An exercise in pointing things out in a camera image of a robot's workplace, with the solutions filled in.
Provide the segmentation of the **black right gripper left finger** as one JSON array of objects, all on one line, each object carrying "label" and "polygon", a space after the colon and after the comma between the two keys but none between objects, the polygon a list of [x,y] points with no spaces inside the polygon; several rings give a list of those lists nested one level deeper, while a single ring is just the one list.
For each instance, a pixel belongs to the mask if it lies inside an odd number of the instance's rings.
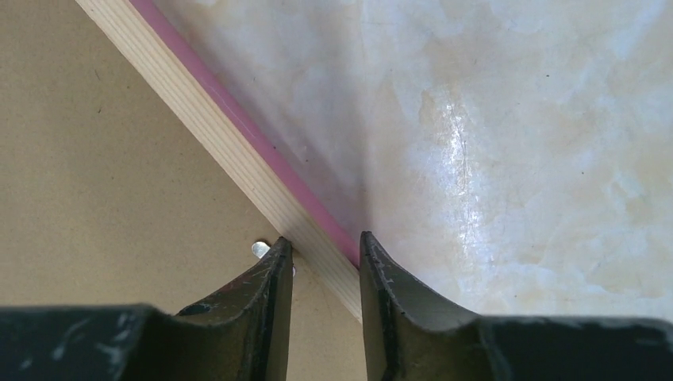
[{"label": "black right gripper left finger", "polygon": [[177,314],[148,304],[4,306],[4,380],[284,380],[292,246]]}]

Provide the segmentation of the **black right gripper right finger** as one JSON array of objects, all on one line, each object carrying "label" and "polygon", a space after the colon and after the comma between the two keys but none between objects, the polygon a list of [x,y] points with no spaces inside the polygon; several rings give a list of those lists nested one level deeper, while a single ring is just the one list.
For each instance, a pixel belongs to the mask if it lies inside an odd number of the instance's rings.
[{"label": "black right gripper right finger", "polygon": [[634,317],[494,316],[470,311],[360,237],[370,380],[669,380],[672,325]]}]

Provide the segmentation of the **brown backing board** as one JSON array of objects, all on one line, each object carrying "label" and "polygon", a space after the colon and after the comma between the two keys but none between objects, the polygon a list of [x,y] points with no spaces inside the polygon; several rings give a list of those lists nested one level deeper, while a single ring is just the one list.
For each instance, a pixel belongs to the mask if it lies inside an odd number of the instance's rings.
[{"label": "brown backing board", "polygon": [[2,2],[2,304],[175,314],[278,236],[76,2]]}]

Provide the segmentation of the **pink wooden picture frame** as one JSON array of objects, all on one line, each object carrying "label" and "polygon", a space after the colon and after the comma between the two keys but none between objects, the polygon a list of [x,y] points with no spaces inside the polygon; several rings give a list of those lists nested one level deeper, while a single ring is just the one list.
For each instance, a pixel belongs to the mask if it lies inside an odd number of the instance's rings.
[{"label": "pink wooden picture frame", "polygon": [[359,246],[150,1],[82,1],[135,67],[323,283],[361,318]]}]

